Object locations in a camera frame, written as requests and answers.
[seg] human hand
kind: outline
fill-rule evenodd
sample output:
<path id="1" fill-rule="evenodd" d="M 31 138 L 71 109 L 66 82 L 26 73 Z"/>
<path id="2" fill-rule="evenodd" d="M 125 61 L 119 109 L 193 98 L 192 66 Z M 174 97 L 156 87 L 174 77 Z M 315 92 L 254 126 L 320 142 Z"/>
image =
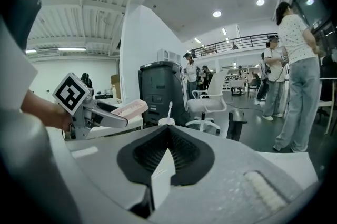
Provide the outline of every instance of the human hand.
<path id="1" fill-rule="evenodd" d="M 70 131 L 70 124 L 72 123 L 72 117 L 59 104 L 54 104 L 52 121 L 53 127 L 64 131 Z"/>
<path id="2" fill-rule="evenodd" d="M 320 58 L 325 57 L 325 52 L 324 52 L 324 51 L 321 51 L 320 48 L 319 48 L 319 46 L 315 46 L 315 47 L 312 49 L 312 51 L 313 51 L 316 55 L 318 55 Z"/>

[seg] table leg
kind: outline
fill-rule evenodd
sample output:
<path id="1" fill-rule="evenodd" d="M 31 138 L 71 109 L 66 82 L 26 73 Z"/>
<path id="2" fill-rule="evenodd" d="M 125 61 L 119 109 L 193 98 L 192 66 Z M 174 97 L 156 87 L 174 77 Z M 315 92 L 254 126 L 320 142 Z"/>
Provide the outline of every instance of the table leg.
<path id="1" fill-rule="evenodd" d="M 332 100 L 331 100 L 330 116 L 329 116 L 328 125 L 326 126 L 326 130 L 324 134 L 328 134 L 329 132 L 334 106 L 335 106 L 335 81 L 332 81 Z"/>

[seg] pink object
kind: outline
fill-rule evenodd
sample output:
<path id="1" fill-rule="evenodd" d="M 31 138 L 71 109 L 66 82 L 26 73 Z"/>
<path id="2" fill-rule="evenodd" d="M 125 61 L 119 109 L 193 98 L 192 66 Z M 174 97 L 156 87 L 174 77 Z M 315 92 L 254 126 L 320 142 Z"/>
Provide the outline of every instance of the pink object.
<path id="1" fill-rule="evenodd" d="M 141 115 L 146 110 L 148 110 L 146 102 L 144 102 L 143 100 L 134 100 L 133 102 L 121 108 L 113 110 L 111 113 L 130 120 L 136 116 Z"/>

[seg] black rubber cover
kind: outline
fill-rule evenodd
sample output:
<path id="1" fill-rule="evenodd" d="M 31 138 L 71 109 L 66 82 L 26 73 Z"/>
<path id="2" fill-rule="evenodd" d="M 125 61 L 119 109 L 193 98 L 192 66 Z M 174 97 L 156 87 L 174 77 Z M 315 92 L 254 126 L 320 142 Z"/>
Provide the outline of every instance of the black rubber cover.
<path id="1" fill-rule="evenodd" d="M 214 164 L 214 152 L 208 144 L 174 126 L 163 126 L 126 145 L 118 152 L 117 163 L 129 181 L 150 186 L 151 175 L 167 149 L 175 164 L 174 186 L 197 183 Z"/>

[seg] ceiling beam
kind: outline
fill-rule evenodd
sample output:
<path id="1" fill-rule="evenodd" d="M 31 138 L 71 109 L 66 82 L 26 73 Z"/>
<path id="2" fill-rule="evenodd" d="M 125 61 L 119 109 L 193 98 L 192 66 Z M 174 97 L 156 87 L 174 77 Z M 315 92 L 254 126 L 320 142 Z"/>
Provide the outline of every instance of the ceiling beam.
<path id="1" fill-rule="evenodd" d="M 50 37 L 28 40 L 27 45 L 48 45 L 48 44 L 61 44 L 61 43 L 95 43 L 110 45 L 110 39 L 91 38 L 91 37 Z"/>
<path id="2" fill-rule="evenodd" d="M 45 62 L 52 60 L 117 60 L 119 56 L 94 56 L 94 55 L 77 55 L 77 56 L 50 56 L 50 57 L 28 57 L 30 62 Z"/>
<path id="3" fill-rule="evenodd" d="M 103 3 L 99 1 L 93 0 L 42 0 L 43 8 L 54 8 L 54 7 L 62 7 L 62 8 L 81 8 L 96 11 L 104 11 L 104 12 L 118 12 L 121 14 L 125 13 L 125 7 L 118 6 L 116 4 Z"/>

